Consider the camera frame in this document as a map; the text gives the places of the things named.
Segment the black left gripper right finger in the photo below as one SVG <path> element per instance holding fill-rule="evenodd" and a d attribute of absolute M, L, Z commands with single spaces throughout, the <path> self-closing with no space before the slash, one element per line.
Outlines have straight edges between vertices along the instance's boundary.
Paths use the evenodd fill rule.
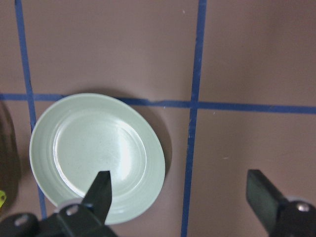
<path fill-rule="evenodd" d="M 264 229 L 271 234 L 286 206 L 285 196 L 260 170 L 250 169 L 246 179 L 246 200 Z"/>

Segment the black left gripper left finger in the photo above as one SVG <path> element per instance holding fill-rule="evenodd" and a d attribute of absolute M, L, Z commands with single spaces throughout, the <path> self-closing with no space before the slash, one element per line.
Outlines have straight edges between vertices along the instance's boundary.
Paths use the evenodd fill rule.
<path fill-rule="evenodd" d="M 99 171 L 81 204 L 105 224 L 112 203 L 112 183 L 110 171 Z"/>

